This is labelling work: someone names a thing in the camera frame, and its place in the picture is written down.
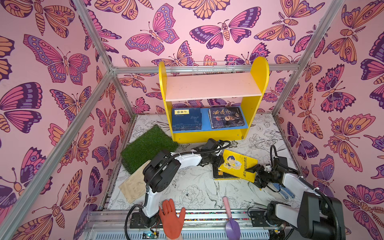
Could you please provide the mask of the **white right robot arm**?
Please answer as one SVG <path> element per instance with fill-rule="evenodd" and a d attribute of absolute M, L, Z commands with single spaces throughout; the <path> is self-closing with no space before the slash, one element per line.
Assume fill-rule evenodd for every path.
<path fill-rule="evenodd" d="M 299 209 L 272 201 L 265 211 L 269 225 L 289 224 L 303 238 L 310 240 L 344 240 L 346 238 L 343 207 L 340 200 L 329 197 L 308 183 L 299 172 L 288 166 L 287 158 L 272 157 L 271 169 L 255 165 L 246 170 L 255 174 L 254 185 L 266 188 L 279 184 L 300 200 Z"/>

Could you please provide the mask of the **yellow cartoon boy book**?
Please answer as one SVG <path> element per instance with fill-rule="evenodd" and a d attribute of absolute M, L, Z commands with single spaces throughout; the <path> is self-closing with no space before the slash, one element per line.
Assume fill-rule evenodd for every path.
<path fill-rule="evenodd" d="M 256 166 L 259 163 L 257 159 L 229 150 L 224 150 L 222 157 L 218 170 L 251 183 L 255 181 L 256 173 L 247 172 L 246 169 Z"/>

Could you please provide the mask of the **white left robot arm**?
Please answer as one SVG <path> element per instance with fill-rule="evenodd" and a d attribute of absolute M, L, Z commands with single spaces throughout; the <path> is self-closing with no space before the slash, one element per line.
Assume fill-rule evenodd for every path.
<path fill-rule="evenodd" d="M 217 165 L 221 161 L 221 152 L 231 145 L 230 141 L 208 139 L 204 145 L 187 152 L 160 151 L 143 170 L 145 201 L 142 205 L 135 204 L 131 207 L 125 220 L 125 229 L 128 229 L 128 224 L 144 228 L 154 226 L 160 218 L 162 192 L 173 181 L 176 173 L 188 167 Z"/>

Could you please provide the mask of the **black notebook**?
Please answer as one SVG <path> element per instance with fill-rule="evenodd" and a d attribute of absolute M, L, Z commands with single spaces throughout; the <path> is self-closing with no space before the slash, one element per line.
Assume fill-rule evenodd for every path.
<path fill-rule="evenodd" d="M 230 174 L 224 173 L 218 169 L 217 166 L 212 165 L 213 169 L 213 179 L 214 180 L 238 180 L 238 177 L 232 176 Z"/>

